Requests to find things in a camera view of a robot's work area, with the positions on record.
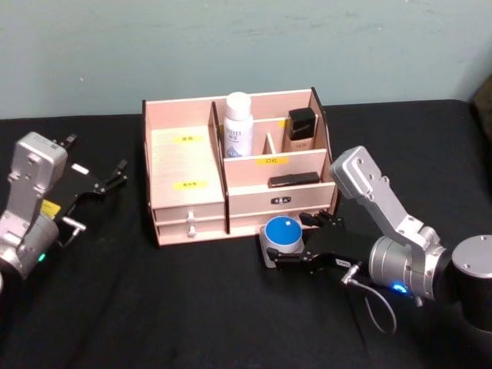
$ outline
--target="light blue wall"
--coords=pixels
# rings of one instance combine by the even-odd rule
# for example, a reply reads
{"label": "light blue wall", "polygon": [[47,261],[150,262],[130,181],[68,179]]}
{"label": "light blue wall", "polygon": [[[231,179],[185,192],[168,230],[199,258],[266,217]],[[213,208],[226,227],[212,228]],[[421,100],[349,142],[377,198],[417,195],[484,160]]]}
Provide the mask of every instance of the light blue wall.
{"label": "light blue wall", "polygon": [[491,72],[491,0],[0,1],[0,118],[312,85],[468,99]]}

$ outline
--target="black tablecloth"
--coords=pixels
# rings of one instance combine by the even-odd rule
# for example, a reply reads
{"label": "black tablecloth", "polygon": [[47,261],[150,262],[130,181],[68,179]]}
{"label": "black tablecloth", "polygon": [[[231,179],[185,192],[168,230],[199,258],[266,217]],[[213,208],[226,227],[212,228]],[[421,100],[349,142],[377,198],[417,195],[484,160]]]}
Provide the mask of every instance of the black tablecloth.
{"label": "black tablecloth", "polygon": [[[420,101],[326,107],[334,158],[365,145],[413,216],[453,248],[490,233],[490,149],[468,105]],[[386,294],[398,319],[378,332],[363,294],[340,274],[265,270],[254,238],[158,249],[145,207],[139,115],[0,121],[0,206],[13,144],[28,131],[79,136],[72,158],[104,177],[121,158],[129,182],[102,204],[79,208],[88,230],[53,251],[2,296],[2,368],[491,367],[492,338],[458,306]],[[379,236],[355,203],[347,228]]]}

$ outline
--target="blue button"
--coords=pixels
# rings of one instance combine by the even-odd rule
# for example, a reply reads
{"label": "blue button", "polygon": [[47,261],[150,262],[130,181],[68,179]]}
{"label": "blue button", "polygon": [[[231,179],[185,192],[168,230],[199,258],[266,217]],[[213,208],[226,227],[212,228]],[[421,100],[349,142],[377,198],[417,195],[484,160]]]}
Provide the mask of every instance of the blue button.
{"label": "blue button", "polygon": [[271,219],[265,229],[268,239],[275,244],[293,244],[302,237],[302,228],[293,218],[275,217]]}

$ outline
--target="wooden desk organizer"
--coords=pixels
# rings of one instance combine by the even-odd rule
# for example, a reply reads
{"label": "wooden desk organizer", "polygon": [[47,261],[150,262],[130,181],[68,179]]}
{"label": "wooden desk organizer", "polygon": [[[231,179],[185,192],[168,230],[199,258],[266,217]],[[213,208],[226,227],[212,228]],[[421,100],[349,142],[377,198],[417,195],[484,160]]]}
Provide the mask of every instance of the wooden desk organizer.
{"label": "wooden desk organizer", "polygon": [[[148,206],[160,246],[255,235],[274,216],[336,210],[315,89],[252,94],[254,156],[243,158],[224,158],[226,97],[143,101]],[[317,115],[313,149],[281,152],[288,112],[306,107]],[[268,187],[271,177],[309,171],[321,182]]]}

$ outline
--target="yellow sticker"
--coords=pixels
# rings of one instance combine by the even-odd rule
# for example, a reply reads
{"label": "yellow sticker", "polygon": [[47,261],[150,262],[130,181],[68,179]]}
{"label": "yellow sticker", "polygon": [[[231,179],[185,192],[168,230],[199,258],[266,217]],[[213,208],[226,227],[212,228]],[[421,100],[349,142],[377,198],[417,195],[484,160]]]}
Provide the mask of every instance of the yellow sticker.
{"label": "yellow sticker", "polygon": [[208,187],[207,181],[184,181],[184,182],[176,182],[172,185],[173,189],[176,191],[183,190],[196,190],[198,188],[206,188]]}
{"label": "yellow sticker", "polygon": [[288,164],[289,158],[266,158],[266,159],[256,159],[256,164],[258,165],[276,165],[276,164]]}
{"label": "yellow sticker", "polygon": [[196,142],[202,142],[203,136],[196,136],[196,135],[178,136],[178,137],[174,137],[172,141],[175,144],[196,143]]}
{"label": "yellow sticker", "polygon": [[60,211],[62,207],[48,200],[43,200],[41,205],[41,212],[51,219],[55,219],[56,214]]}

